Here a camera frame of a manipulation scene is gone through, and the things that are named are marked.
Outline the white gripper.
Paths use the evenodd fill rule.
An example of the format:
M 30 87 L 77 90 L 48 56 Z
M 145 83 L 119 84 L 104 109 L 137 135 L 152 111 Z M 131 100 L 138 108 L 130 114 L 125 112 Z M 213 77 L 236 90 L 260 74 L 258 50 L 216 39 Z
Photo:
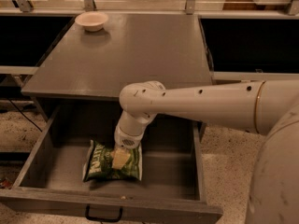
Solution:
M 129 127 L 117 125 L 114 132 L 116 147 L 112 161 L 112 168 L 120 170 L 130 159 L 128 149 L 137 148 L 143 138 L 144 130 L 140 127 Z

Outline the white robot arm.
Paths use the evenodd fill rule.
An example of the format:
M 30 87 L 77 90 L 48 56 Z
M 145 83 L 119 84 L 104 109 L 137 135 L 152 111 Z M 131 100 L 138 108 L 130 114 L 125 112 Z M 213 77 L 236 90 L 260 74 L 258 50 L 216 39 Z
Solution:
M 158 114 L 266 137 L 250 181 L 245 224 L 299 224 L 299 83 L 266 80 L 168 90 L 158 81 L 125 86 L 114 139 L 138 147 Z

